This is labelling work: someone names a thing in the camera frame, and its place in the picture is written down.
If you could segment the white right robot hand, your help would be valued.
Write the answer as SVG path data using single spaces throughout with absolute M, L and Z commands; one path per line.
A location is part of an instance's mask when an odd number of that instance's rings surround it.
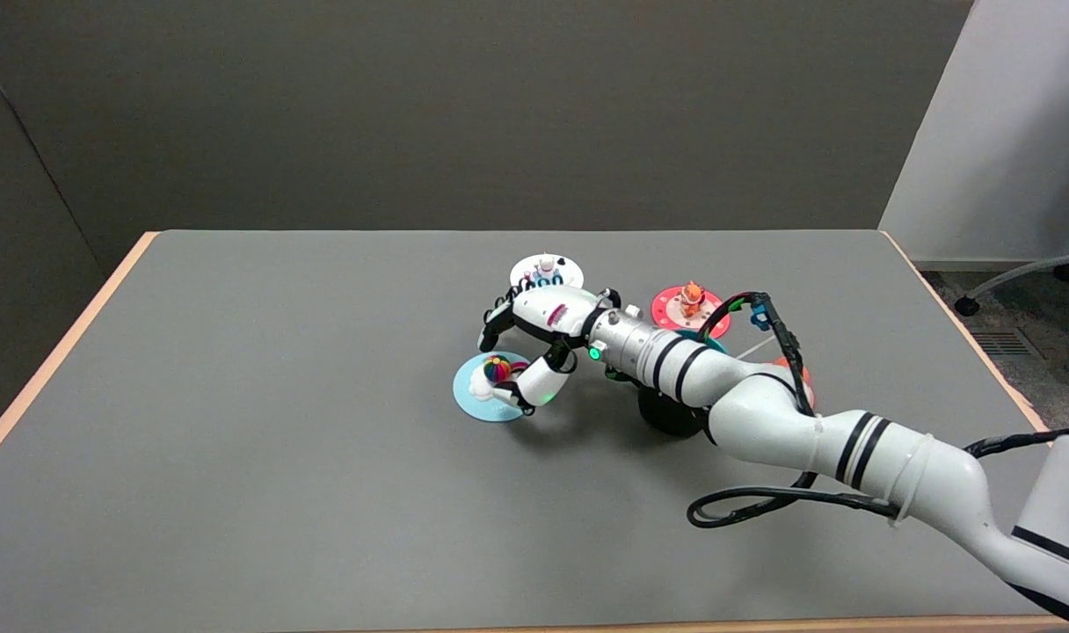
M 578 368 L 578 349 L 587 348 L 599 316 L 619 308 L 622 298 L 611 288 L 594 294 L 574 285 L 532 285 L 499 297 L 484 313 L 479 352 L 494 350 L 499 336 L 514 327 L 548 348 L 517 375 L 493 386 L 491 396 L 524 416 L 549 404 Z

